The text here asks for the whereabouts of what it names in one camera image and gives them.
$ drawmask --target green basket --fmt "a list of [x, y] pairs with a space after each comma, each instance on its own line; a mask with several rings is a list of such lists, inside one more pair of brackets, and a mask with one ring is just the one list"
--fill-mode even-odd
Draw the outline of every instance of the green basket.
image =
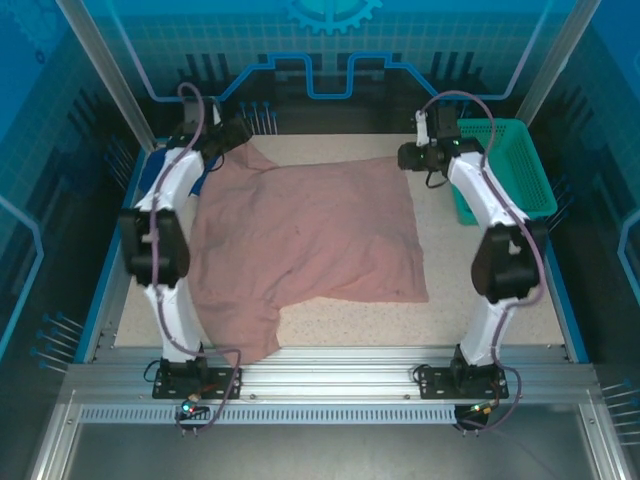
[[[486, 147], [491, 137], [488, 119], [458, 120], [463, 137], [476, 137]], [[489, 165], [514, 203], [529, 215], [540, 218], [552, 215], [558, 204], [544, 173], [529, 131], [516, 119], [496, 119], [496, 139], [489, 152]], [[453, 198], [458, 220], [463, 225], [477, 225], [471, 208], [456, 187]]]

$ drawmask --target wrinkled fabric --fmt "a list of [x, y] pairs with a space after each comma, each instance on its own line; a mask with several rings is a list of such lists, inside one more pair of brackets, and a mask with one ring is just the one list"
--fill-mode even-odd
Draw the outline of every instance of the wrinkled fabric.
[[190, 252], [204, 331], [240, 348], [243, 364], [279, 349], [287, 305], [428, 300], [409, 186], [392, 157], [278, 167], [242, 145], [204, 182]]

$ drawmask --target white tabletop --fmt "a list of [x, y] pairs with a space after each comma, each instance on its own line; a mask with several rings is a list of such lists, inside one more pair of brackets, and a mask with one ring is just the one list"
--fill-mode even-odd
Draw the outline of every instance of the white tabletop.
[[[257, 136], [254, 145], [279, 165], [363, 160], [394, 156], [410, 135]], [[450, 186], [425, 187], [424, 173], [407, 173], [424, 250], [429, 302], [358, 303], [316, 298], [281, 311], [282, 346], [454, 345], [467, 331], [477, 295], [470, 267], [482, 233], [458, 223]], [[209, 341], [203, 334], [203, 341]], [[516, 312], [506, 344], [562, 344], [548, 292], [531, 308]], [[117, 346], [160, 346], [153, 312], [132, 282], [116, 339]]]

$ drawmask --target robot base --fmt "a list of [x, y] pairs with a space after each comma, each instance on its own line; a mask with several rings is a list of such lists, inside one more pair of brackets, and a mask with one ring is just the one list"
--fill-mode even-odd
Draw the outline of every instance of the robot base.
[[460, 345], [449, 367], [421, 365], [413, 372], [423, 400], [496, 400], [509, 398], [504, 371], [495, 365], [468, 365]]
[[[156, 372], [152, 397], [163, 400], [184, 400], [198, 394], [203, 400], [219, 400], [229, 386], [233, 369], [229, 367], [208, 367], [204, 358], [189, 360], [185, 363], [160, 361]], [[229, 400], [240, 398], [242, 371], [234, 380]]]

